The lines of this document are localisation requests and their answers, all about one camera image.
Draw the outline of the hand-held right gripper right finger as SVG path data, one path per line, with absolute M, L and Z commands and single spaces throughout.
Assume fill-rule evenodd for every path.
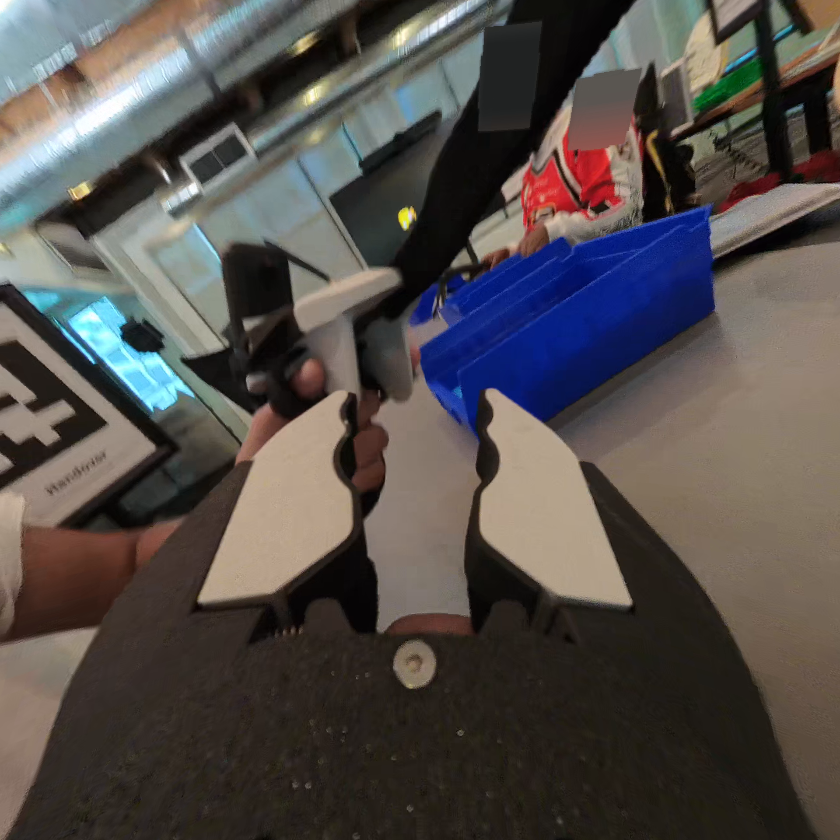
M 476 413 L 479 486 L 465 559 L 511 574 L 550 604 L 630 611 L 633 598 L 574 451 L 488 388 Z

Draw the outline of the silver air duct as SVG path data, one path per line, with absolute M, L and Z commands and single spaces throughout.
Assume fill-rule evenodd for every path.
M 269 111 L 248 133 L 257 155 L 283 144 L 347 102 L 423 67 L 476 36 L 506 11 L 468 3 L 429 8 L 374 44 L 362 56 L 296 92 Z M 186 55 L 176 49 L 117 87 L 99 104 L 82 108 L 44 131 L 31 132 L 2 149 L 2 231 L 31 224 L 67 200 L 80 182 L 97 180 L 158 140 L 196 109 L 209 103 L 204 83 L 186 78 Z

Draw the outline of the framed marker sign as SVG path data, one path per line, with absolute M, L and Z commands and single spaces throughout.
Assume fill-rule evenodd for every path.
M 1 286 L 1 489 L 38 526 L 78 527 L 174 442 L 11 283 Z

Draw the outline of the red white snack packet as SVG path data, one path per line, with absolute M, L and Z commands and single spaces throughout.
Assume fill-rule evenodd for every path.
M 502 186 L 507 199 L 519 194 L 524 234 L 486 255 L 486 267 L 560 239 L 574 246 L 644 221 L 644 144 L 635 118 L 624 142 L 597 150 L 571 148 L 570 121 L 571 106 L 559 110 L 538 149 Z

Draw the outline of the white air vent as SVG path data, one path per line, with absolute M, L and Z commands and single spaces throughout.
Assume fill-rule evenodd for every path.
M 253 146 L 235 122 L 193 146 L 178 159 L 190 182 L 202 194 L 218 189 L 256 160 Z

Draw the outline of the silver laptop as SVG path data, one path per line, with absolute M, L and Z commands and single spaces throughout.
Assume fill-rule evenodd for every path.
M 838 201 L 838 183 L 785 183 L 746 197 L 710 218 L 712 258 L 729 256 Z

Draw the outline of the large black screen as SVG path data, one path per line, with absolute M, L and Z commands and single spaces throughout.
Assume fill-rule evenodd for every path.
M 367 266 L 388 265 L 405 242 L 454 124 L 439 110 L 429 113 L 363 158 L 360 175 L 330 196 Z

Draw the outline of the black jacket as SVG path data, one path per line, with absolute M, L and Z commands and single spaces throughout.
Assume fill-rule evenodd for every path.
M 697 206 L 693 150 L 672 141 L 659 104 L 655 63 L 648 64 L 637 89 L 633 116 L 641 142 L 643 222 L 681 214 Z

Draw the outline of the person's left hand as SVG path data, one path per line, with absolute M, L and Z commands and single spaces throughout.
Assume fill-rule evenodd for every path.
M 290 386 L 305 403 L 314 403 L 324 397 L 325 373 L 319 360 L 302 362 L 290 379 Z M 375 421 L 382 401 L 377 391 L 362 392 L 356 408 L 357 432 L 353 438 L 355 472 L 353 484 L 363 502 L 374 505 L 385 483 L 385 450 L 389 439 L 382 425 Z M 289 420 L 266 404 L 251 420 L 245 441 L 236 462 L 251 460 Z

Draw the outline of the blue plastic bin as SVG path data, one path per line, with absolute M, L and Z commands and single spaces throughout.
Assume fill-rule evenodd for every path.
M 548 421 L 715 310 L 711 208 L 513 258 L 463 286 L 422 348 L 425 382 L 475 427 L 496 388 Z

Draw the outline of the small blue bin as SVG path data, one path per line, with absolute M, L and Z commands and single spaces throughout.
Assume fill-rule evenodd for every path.
M 462 274 L 436 280 L 418 299 L 409 318 L 409 325 L 419 327 L 442 318 L 446 307 L 453 303 L 455 297 L 472 282 L 472 279 Z

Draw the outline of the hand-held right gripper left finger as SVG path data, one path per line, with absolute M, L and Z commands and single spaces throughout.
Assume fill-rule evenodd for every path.
M 336 391 L 289 421 L 249 461 L 196 604 L 266 606 L 363 534 L 355 472 L 356 397 Z

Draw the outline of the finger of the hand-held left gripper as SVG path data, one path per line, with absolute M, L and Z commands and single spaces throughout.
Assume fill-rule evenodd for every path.
M 407 335 L 408 315 L 377 318 L 362 333 L 362 371 L 394 403 L 410 400 L 414 388 L 414 362 Z
M 302 332 L 319 329 L 336 319 L 356 318 L 402 285 L 394 268 L 374 268 L 331 280 L 294 304 L 294 317 Z

